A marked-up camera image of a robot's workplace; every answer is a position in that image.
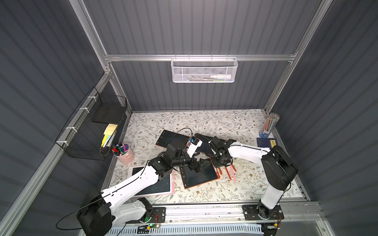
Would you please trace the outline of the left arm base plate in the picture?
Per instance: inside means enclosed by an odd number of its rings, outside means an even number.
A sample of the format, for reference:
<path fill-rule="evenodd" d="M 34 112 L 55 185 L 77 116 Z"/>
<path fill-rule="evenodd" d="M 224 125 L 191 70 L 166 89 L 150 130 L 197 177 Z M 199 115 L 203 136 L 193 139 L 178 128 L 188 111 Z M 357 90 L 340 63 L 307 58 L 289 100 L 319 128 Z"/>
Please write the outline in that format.
<path fill-rule="evenodd" d="M 166 217 L 165 207 L 153 207 L 152 210 L 147 210 L 145 214 L 140 219 L 141 223 L 164 223 Z"/>

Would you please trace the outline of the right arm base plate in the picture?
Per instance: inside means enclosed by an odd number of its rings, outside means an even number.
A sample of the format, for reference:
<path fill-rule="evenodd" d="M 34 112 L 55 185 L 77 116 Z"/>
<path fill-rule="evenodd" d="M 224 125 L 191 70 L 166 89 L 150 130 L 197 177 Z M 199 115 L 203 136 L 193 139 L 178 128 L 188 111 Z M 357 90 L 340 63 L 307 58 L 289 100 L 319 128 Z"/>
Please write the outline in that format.
<path fill-rule="evenodd" d="M 277 220 L 284 219 L 281 206 L 277 204 L 273 209 L 267 208 L 263 204 L 242 205 L 245 220 Z"/>

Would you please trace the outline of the red tablet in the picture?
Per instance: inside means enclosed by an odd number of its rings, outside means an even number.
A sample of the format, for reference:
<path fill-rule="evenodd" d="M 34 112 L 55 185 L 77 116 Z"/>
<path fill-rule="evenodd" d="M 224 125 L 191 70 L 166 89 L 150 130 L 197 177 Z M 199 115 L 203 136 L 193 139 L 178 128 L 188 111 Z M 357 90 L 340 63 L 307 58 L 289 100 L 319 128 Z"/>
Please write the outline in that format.
<path fill-rule="evenodd" d="M 184 185 L 184 189 L 189 189 L 204 183 L 218 180 L 218 176 L 213 164 L 209 165 L 200 173 L 191 171 L 187 166 L 180 167 L 180 174 Z"/>
<path fill-rule="evenodd" d="M 164 130 L 156 141 L 156 145 L 167 148 L 168 144 L 172 144 L 177 148 L 184 148 L 189 140 L 189 136 L 176 134 L 175 132 Z"/>
<path fill-rule="evenodd" d="M 206 137 L 197 137 L 202 141 L 200 147 L 197 148 L 197 152 L 202 152 L 208 157 L 217 157 L 218 152 L 216 151 L 216 146 L 213 143 L 213 139 L 207 139 Z"/>

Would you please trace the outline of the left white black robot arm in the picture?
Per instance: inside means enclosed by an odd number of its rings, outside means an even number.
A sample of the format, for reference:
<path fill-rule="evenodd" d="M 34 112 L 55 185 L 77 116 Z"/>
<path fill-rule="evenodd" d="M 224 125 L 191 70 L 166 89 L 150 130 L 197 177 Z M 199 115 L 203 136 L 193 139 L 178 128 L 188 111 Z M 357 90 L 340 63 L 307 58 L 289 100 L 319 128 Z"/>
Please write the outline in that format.
<path fill-rule="evenodd" d="M 186 148 L 168 145 L 166 151 L 151 159 L 137 174 L 102 191 L 93 189 L 84 198 L 76 215 L 87 236 L 104 236 L 113 226 L 130 221 L 148 221 L 153 212 L 145 198 L 124 206 L 124 202 L 172 173 L 175 167 L 189 167 L 200 173 L 210 159 L 196 159 Z"/>

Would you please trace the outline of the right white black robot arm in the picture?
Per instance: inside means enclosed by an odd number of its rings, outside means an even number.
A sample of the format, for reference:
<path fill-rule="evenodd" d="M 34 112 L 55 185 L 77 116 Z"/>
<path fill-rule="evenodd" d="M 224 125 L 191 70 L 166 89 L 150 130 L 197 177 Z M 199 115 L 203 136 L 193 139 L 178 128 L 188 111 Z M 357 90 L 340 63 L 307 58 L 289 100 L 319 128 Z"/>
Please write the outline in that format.
<path fill-rule="evenodd" d="M 270 219 L 279 201 L 298 174 L 298 168 L 286 151 L 276 145 L 272 148 L 244 145 L 235 140 L 223 141 L 217 137 L 207 142 L 213 154 L 208 155 L 216 168 L 241 158 L 263 167 L 268 185 L 257 205 L 257 213 L 263 220 Z"/>

